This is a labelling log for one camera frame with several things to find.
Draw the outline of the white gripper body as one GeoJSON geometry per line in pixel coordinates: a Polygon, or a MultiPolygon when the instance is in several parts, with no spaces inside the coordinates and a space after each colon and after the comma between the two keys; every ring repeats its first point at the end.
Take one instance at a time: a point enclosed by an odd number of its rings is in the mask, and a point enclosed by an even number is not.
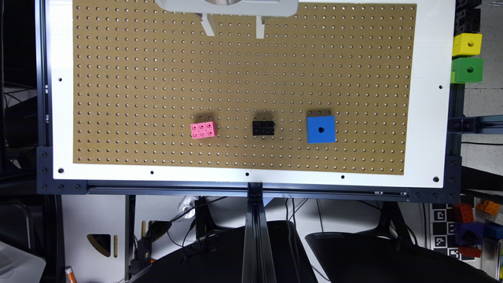
{"type": "Polygon", "coordinates": [[[290,17],[297,12],[298,0],[156,0],[170,12],[222,15],[290,17]]]}

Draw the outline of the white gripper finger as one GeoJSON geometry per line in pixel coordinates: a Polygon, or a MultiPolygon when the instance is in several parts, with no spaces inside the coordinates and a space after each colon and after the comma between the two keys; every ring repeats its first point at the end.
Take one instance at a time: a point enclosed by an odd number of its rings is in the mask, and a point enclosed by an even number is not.
{"type": "Polygon", "coordinates": [[[211,14],[201,14],[201,25],[207,36],[215,36],[215,24],[211,14]]]}
{"type": "Polygon", "coordinates": [[[256,27],[256,38],[264,39],[265,38],[265,29],[266,29],[266,21],[269,17],[257,16],[255,27],[256,27]]]}

